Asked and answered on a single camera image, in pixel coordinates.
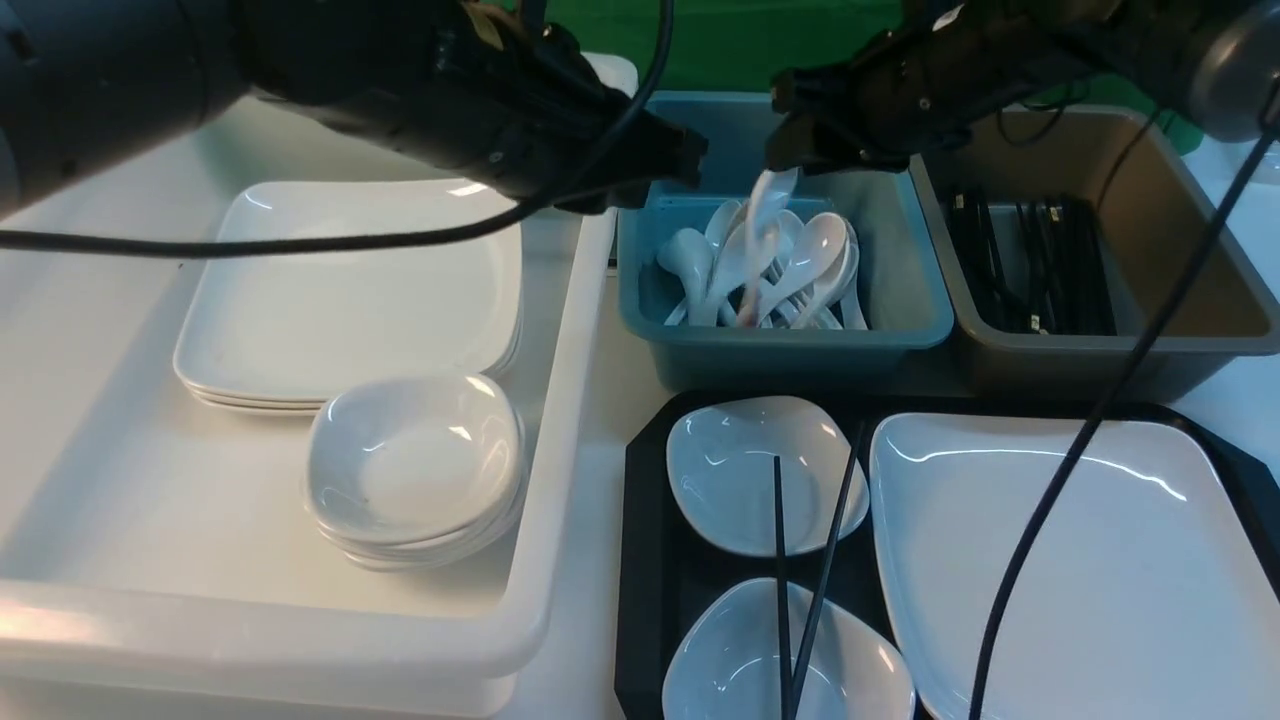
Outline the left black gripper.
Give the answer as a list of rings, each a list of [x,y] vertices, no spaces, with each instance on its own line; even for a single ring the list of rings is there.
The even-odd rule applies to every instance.
[[[605,85],[558,26],[536,35],[493,5],[435,5],[431,22],[422,74],[403,99],[403,154],[516,201],[553,184],[552,206],[577,214],[640,208],[658,181],[701,181],[707,138],[648,110],[572,179],[630,96]]]

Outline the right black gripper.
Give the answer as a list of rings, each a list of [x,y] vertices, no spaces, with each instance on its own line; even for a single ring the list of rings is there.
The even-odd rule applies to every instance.
[[[765,142],[765,167],[901,172],[918,154],[963,146],[978,120],[1080,74],[1079,58],[1024,1],[915,15],[845,61],[773,78],[782,122]]]

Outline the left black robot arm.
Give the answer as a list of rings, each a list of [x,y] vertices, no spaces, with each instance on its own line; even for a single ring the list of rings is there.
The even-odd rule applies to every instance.
[[[556,184],[550,205],[580,214],[696,184],[708,150],[643,110],[566,182],[630,96],[562,26],[480,1],[5,1],[3,213],[248,96],[516,202]]]

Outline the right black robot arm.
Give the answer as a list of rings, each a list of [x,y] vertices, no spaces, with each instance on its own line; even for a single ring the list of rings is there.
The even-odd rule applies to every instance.
[[[1224,142],[1277,97],[1275,1],[965,1],[878,33],[850,59],[772,82],[765,167],[901,172],[1050,90],[1117,76]]]

